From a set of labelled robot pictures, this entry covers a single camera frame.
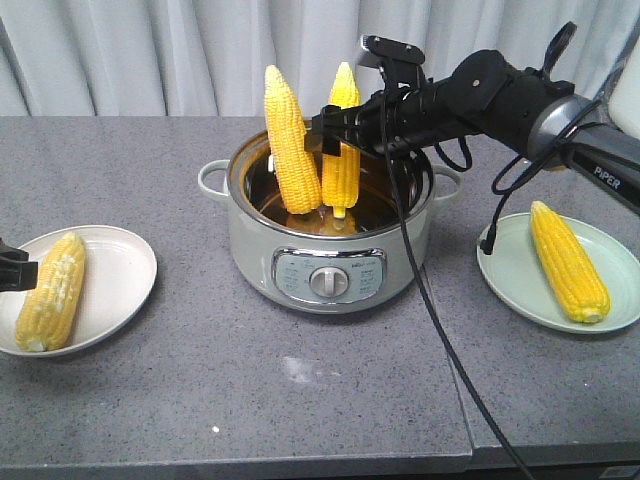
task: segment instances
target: gray countertop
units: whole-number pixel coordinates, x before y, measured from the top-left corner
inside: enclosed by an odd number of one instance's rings
[[[0,121],[6,243],[105,224],[142,236],[158,261],[147,302],[115,335],[62,357],[2,354],[0,477],[292,478],[509,463],[414,286],[371,311],[313,315],[267,300],[235,268],[226,209],[200,193],[196,174],[263,129],[262,118]],[[561,333],[491,292],[475,241],[496,204],[490,181],[512,155],[485,137],[469,144],[475,166],[432,224],[426,267],[471,379],[532,464],[637,460],[640,327]],[[533,198],[640,256],[638,218],[574,172],[540,174],[505,214]]]

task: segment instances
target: black cable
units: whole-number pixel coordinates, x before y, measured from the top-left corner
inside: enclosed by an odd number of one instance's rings
[[[489,226],[489,230],[487,231],[487,236],[480,241],[480,250],[485,255],[491,255],[493,253],[493,247],[495,245],[496,236],[498,233],[498,219],[500,217],[500,213],[504,208],[507,200],[511,196],[513,192],[524,186],[529,180],[535,177],[538,172],[540,172],[549,161],[557,154],[558,149],[565,143],[569,142],[571,138],[577,133],[577,125],[580,123],[589,113],[595,110],[598,105],[600,105],[600,100],[593,100],[589,102],[579,113],[578,115],[571,120],[565,127],[560,130],[560,132],[553,138],[551,142],[547,145],[547,147],[542,151],[540,155],[540,160],[532,162],[529,167],[525,169],[507,188],[498,188],[498,183],[502,178],[517,165],[517,163],[523,158],[522,155],[517,155],[513,160],[511,160],[493,179],[491,183],[491,191],[496,195],[501,195],[502,198],[498,202],[498,206],[493,214],[493,219],[491,220],[491,225]],[[595,125],[595,123],[586,124],[585,127],[591,127]]]
[[[386,111],[385,111],[386,110],[386,94],[387,94],[387,89],[385,88],[384,91],[382,92],[383,97],[382,97],[382,103],[380,106],[380,133],[382,137],[382,144],[384,145],[384,158],[387,164],[387,171],[389,173],[389,178],[391,181],[393,197],[396,203],[396,208],[398,210],[398,219],[400,223],[400,230],[402,232],[402,239],[404,241],[405,250],[407,252],[407,257],[411,265],[411,270],[413,271],[415,282],[418,285],[418,289],[420,290],[420,295],[422,296],[424,304],[427,308],[427,311],[429,312],[429,315],[431,316],[433,325],[435,326],[436,331],[438,332],[438,336],[440,337],[440,340],[444,345],[447,355],[453,362],[453,365],[455,366],[456,371],[458,372],[458,374],[460,375],[460,378],[462,379],[462,383],[469,391],[471,398],[473,399],[474,403],[478,407],[478,410],[480,410],[480,413],[482,414],[485,421],[489,425],[489,428],[491,428],[491,431],[493,432],[493,434],[496,436],[496,438],[498,439],[502,447],[505,449],[505,451],[511,457],[511,459],[515,462],[516,466],[520,469],[520,471],[524,474],[524,476],[529,480],[535,480],[535,478],[527,468],[522,458],[520,458],[520,455],[518,455],[518,452],[515,451],[515,449],[511,446],[511,444],[507,440],[507,437],[502,433],[502,430],[500,429],[496,421],[491,416],[491,413],[489,412],[484,402],[482,401],[480,394],[478,393],[475,386],[471,382],[471,379],[467,375],[467,372],[464,369],[462,362],[458,358],[458,355],[455,352],[453,345],[451,345],[451,342],[449,341],[449,338],[447,337],[447,334],[444,331],[442,324],[440,323],[438,314],[436,313],[435,307],[431,302],[431,298],[427,293],[427,289],[424,285],[424,282],[422,281],[422,277],[420,276],[420,270],[418,268],[416,259],[413,255],[413,248],[411,247],[409,234],[407,232],[407,225],[404,217],[404,211],[402,208],[402,202],[400,199],[400,192],[399,192],[398,184],[394,175],[393,163],[391,160],[391,155],[389,153],[389,147],[387,143],[387,130],[386,130],[387,126],[386,126]]]

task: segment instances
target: curtain fold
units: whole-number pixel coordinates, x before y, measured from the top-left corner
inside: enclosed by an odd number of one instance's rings
[[[637,0],[0,0],[0,114],[262,115],[275,63],[310,116],[342,61],[364,99],[382,87],[354,65],[362,34],[420,47],[439,80],[484,48],[538,68],[569,20],[552,77],[593,97],[639,13]]]

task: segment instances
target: cooking pot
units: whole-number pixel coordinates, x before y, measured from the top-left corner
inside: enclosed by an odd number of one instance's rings
[[[320,156],[316,162],[320,171]],[[397,162],[398,190],[418,264],[427,253],[429,224],[460,192],[461,177],[443,165]],[[266,132],[249,139],[231,160],[215,160],[198,173],[207,196],[227,206],[233,259],[247,281],[271,300],[313,313],[347,313],[379,305],[413,280],[384,161],[362,154],[357,204],[344,219],[320,207],[286,212]],[[205,184],[225,172],[221,190]],[[453,180],[437,192],[436,179]]]

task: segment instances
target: yellow corn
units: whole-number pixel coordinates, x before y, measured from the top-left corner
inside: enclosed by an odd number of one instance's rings
[[[322,203],[313,154],[304,149],[306,127],[298,99],[275,65],[265,72],[265,117],[284,207],[308,213]]]
[[[84,278],[86,251],[75,232],[58,240],[39,268],[16,323],[16,343],[30,352],[62,348],[71,333]]]
[[[342,62],[331,89],[329,103],[340,108],[360,105],[360,91],[347,62]],[[333,207],[335,218],[344,218],[346,209],[358,201],[360,152],[341,144],[340,156],[322,156],[322,201]]]
[[[611,309],[609,291],[569,225],[535,201],[531,231],[549,284],[567,316],[583,323],[602,320]]]

